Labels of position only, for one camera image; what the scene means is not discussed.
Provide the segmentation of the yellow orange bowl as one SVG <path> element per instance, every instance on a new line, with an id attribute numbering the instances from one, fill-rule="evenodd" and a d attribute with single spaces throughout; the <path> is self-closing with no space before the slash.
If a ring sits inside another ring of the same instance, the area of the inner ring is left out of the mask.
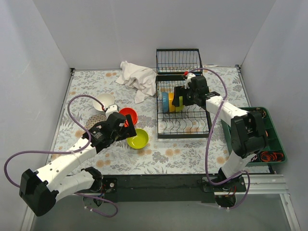
<path id="1" fill-rule="evenodd" d="M 174 93 L 169 92 L 168 93 L 168 104 L 169 104 L 169 112 L 170 113 L 175 112 L 175 109 L 176 109 L 175 106 L 172 104 L 173 99 L 174 99 Z"/>

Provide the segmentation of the dark patterned bowl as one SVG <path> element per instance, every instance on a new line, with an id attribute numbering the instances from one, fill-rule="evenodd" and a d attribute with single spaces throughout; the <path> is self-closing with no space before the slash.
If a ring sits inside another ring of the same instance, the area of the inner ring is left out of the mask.
<path id="1" fill-rule="evenodd" d="M 102 121 L 105 121 L 106 120 L 106 116 L 105 115 L 102 115 L 102 114 L 99 114 L 99 115 L 93 115 L 91 116 L 87 122 L 86 122 L 86 125 L 85 125 L 85 128 L 86 129 L 90 129 L 92 128 L 96 123 L 99 123 L 99 122 L 102 122 Z"/>

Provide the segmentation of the white ceramic bowl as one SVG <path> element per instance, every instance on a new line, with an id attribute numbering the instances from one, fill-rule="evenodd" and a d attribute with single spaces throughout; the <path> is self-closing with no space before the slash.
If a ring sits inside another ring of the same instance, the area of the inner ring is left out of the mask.
<path id="1" fill-rule="evenodd" d="M 101 93 L 95 98 L 104 105 L 104 109 L 115 103 L 114 96 L 109 93 Z M 93 106 L 95 110 L 103 110 L 101 105 L 96 100 L 93 101 Z"/>
<path id="2" fill-rule="evenodd" d="M 113 112 L 118 112 L 118 108 L 117 107 L 115 107 L 115 108 L 107 108 L 106 111 L 104 111 L 104 110 L 97 110 L 97 112 L 99 114 L 109 115 L 109 114 L 112 114 Z"/>

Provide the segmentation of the lime green bowl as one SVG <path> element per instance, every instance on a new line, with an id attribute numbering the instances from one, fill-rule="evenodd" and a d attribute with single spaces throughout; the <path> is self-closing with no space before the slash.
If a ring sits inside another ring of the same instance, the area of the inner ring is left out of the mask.
<path id="1" fill-rule="evenodd" d="M 136 136 L 127 138 L 128 145 L 133 149 L 142 149 L 144 148 L 149 141 L 149 135 L 148 133 L 141 129 L 136 129 Z"/>
<path id="2" fill-rule="evenodd" d="M 179 107 L 175 107 L 175 112 L 181 112 L 184 108 L 184 105 L 179 106 Z"/>

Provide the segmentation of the blue bowl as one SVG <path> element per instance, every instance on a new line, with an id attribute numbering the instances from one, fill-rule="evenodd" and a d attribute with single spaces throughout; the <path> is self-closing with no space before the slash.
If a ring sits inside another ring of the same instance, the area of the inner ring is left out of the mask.
<path id="1" fill-rule="evenodd" d="M 169 113 L 169 95 L 167 92 L 162 92 L 163 113 Z"/>

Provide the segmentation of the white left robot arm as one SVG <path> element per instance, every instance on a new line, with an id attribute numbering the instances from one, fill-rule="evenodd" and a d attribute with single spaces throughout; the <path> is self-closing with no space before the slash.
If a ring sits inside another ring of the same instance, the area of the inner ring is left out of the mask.
<path id="1" fill-rule="evenodd" d="M 26 170 L 21 176 L 19 195 L 38 217 L 49 212 L 57 201 L 81 190 L 98 192 L 103 185 L 99 170 L 88 167 L 78 174 L 70 173 L 86 160 L 115 141 L 136 136 L 130 115 L 111 113 L 106 121 L 96 123 L 75 143 L 72 150 L 36 171 Z"/>

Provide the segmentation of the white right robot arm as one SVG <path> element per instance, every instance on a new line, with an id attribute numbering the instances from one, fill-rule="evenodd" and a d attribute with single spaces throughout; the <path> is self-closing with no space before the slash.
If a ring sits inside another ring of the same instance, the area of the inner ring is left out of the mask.
<path id="1" fill-rule="evenodd" d="M 248 162 L 268 145 L 265 125 L 260 112 L 248 112 L 227 102 L 215 91 L 210 91 L 204 76 L 188 74 L 184 86 L 174 88 L 172 104 L 178 107 L 194 105 L 215 115 L 231 129 L 231 154 L 218 171 L 218 187 L 229 191 Z"/>

